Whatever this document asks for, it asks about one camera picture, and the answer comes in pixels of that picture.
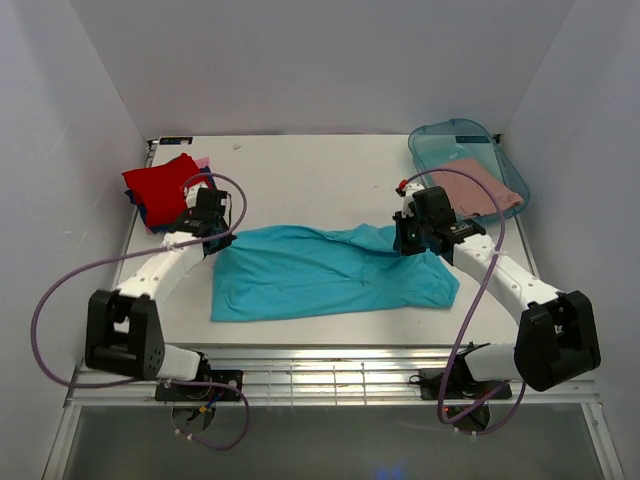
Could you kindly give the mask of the teal t shirt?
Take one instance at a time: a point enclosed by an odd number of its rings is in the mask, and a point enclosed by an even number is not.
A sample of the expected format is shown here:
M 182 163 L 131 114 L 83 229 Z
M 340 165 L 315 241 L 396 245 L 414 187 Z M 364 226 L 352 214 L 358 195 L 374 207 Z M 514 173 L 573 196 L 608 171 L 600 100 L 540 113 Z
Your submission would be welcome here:
M 430 252 L 399 255 L 394 239 L 394 227 L 369 224 L 243 231 L 214 262 L 211 319 L 243 323 L 451 308 L 456 277 Z

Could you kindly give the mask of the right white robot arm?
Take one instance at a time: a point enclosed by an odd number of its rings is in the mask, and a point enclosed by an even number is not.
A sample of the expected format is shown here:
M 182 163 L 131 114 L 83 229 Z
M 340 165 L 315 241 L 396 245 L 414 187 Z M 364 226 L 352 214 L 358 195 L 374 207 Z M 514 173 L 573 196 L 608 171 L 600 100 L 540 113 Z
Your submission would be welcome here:
M 514 319 L 512 344 L 486 344 L 457 353 L 444 381 L 517 380 L 543 392 L 597 369 L 601 353 L 593 307 L 580 291 L 563 293 L 497 249 L 486 230 L 458 220 L 441 187 L 404 181 L 395 250 L 429 251 L 475 279 Z

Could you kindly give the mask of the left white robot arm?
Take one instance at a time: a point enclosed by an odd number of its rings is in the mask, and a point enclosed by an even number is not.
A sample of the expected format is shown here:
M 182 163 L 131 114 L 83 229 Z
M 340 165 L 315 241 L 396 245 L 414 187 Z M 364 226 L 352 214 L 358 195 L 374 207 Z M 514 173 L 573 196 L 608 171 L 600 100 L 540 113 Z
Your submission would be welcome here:
M 207 256 L 228 247 L 229 193 L 199 184 L 187 209 L 168 227 L 160 251 L 113 291 L 96 291 L 88 302 L 87 367 L 137 380 L 192 381 L 199 353 L 169 345 L 160 309 L 178 284 Z

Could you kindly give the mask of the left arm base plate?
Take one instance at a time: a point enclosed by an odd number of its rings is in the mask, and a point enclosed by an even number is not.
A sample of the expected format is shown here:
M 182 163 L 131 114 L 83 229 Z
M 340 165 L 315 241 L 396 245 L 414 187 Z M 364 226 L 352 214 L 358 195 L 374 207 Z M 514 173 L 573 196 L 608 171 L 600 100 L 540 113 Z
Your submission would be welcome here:
M 204 382 L 204 386 L 190 386 L 160 383 L 155 390 L 154 399 L 159 402 L 203 402 L 239 401 L 240 396 L 229 387 L 242 390 L 244 372 L 242 370 L 216 370 L 206 368 L 198 373 L 194 382 Z

